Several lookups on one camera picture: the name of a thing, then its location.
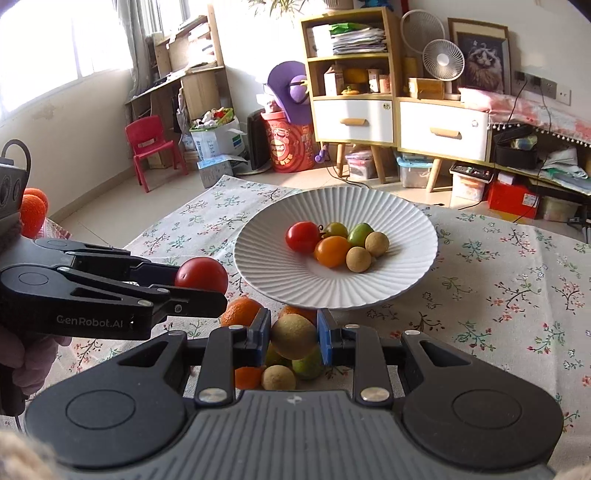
red bucket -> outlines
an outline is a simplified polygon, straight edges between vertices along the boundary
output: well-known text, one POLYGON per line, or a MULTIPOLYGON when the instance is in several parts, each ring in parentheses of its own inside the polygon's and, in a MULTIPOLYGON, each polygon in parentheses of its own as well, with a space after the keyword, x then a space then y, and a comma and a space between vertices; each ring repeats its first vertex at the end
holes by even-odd
POLYGON ((285 112, 261 113, 261 116, 276 171, 290 173, 314 167, 312 125, 293 125, 287 121, 285 112))

red plastic chair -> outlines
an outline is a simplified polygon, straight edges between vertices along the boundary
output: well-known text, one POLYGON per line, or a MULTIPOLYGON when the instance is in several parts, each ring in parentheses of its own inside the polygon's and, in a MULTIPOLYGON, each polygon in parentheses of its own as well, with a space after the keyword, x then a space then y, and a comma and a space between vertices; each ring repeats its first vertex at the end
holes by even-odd
POLYGON ((164 138, 164 127, 159 116, 152 115, 136 120, 125 127, 125 135, 127 135, 127 140, 134 151, 135 174, 138 176, 139 184, 144 186, 146 193, 150 190, 139 162, 161 150, 171 148, 173 151, 174 169, 176 170, 177 164, 180 163, 183 174, 189 174, 187 164, 179 152, 178 146, 172 140, 167 142, 164 138), (154 142, 149 145, 140 146, 150 140, 154 140, 154 142))

drawer handle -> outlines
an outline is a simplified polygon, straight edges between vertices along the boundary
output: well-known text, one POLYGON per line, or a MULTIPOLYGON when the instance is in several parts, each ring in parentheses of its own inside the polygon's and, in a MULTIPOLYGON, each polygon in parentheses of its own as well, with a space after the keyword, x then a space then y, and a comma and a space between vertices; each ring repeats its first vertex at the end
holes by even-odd
POLYGON ((462 134, 457 130, 447 130, 445 128, 429 128, 433 135, 437 135, 438 137, 446 137, 446 138, 455 138, 456 140, 462 139, 462 134))
POLYGON ((365 125, 369 125, 369 122, 365 118, 342 118, 340 122, 349 127, 364 127, 365 125))

white fan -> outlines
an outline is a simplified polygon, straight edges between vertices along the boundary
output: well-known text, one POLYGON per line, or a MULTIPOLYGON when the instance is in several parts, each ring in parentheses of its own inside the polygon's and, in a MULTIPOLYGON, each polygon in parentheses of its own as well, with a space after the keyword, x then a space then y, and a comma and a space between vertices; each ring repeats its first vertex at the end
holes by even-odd
POLYGON ((465 64, 460 47, 449 40, 430 41, 423 50, 423 65, 436 79, 446 82, 457 79, 465 64))
POLYGON ((402 41, 415 53, 423 50, 431 40, 445 38, 441 20, 425 10, 411 10, 400 19, 402 41))

red tomato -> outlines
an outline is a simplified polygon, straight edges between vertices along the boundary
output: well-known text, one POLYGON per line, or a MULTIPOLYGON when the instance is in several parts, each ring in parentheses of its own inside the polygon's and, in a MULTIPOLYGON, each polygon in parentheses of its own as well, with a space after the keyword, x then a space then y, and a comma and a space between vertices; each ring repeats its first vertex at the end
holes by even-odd
POLYGON ((287 246, 301 254, 311 254, 320 241, 320 230, 314 222, 294 223, 285 234, 287 246))
POLYGON ((191 258, 178 269, 174 285, 218 291, 225 295, 228 290, 228 273, 221 263, 213 258, 191 258))

